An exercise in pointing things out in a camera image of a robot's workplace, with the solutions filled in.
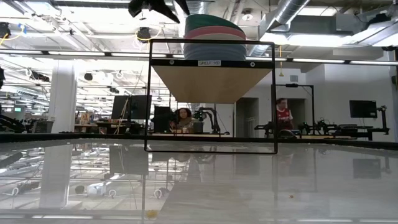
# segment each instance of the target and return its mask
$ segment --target shelf label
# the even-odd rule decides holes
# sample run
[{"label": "shelf label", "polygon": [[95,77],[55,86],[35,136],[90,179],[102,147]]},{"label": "shelf label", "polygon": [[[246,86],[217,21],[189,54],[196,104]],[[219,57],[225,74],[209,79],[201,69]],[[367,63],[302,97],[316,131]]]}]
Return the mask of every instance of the shelf label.
[{"label": "shelf label", "polygon": [[212,66],[221,66],[220,60],[199,60],[198,66],[201,67],[212,67]]}]

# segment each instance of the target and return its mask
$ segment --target green bowl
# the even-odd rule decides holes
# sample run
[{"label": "green bowl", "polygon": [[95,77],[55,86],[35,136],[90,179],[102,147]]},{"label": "green bowl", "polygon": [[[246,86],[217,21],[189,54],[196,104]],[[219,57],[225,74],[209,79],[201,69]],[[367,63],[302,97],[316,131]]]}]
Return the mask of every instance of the green bowl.
[{"label": "green bowl", "polygon": [[234,23],[227,21],[226,19],[205,14],[195,14],[188,16],[185,20],[185,33],[188,33],[189,31],[197,28],[207,26],[226,26],[243,32],[241,28],[239,28]]}]

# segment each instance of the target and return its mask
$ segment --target glass surface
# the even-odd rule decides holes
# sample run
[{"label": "glass surface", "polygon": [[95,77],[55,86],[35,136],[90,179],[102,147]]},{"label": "glass surface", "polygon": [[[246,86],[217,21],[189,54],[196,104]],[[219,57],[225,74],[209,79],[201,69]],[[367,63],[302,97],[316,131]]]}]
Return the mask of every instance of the glass surface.
[{"label": "glass surface", "polygon": [[268,146],[211,144],[150,142],[203,151],[194,154],[145,152],[141,140],[0,144],[0,223],[398,222],[396,152],[281,144],[276,156],[208,154]]}]

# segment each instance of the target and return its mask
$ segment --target stack of plates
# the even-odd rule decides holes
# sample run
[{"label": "stack of plates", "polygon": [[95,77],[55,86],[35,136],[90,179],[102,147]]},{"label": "stack of plates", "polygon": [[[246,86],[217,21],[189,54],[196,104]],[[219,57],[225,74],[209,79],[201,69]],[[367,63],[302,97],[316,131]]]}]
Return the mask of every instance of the stack of plates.
[{"label": "stack of plates", "polygon": [[[225,19],[196,14],[185,21],[185,39],[246,40],[244,32]],[[246,59],[246,46],[239,44],[185,44],[187,60],[239,60]]]}]

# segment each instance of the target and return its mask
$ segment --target wooden shelf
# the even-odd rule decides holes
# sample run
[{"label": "wooden shelf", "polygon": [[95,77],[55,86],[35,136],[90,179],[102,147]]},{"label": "wooden shelf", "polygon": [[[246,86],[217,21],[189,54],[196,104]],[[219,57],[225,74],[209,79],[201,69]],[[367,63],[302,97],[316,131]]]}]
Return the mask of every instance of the wooden shelf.
[{"label": "wooden shelf", "polygon": [[151,65],[175,99],[184,103],[235,103],[274,67],[270,62],[203,62],[153,59]]}]

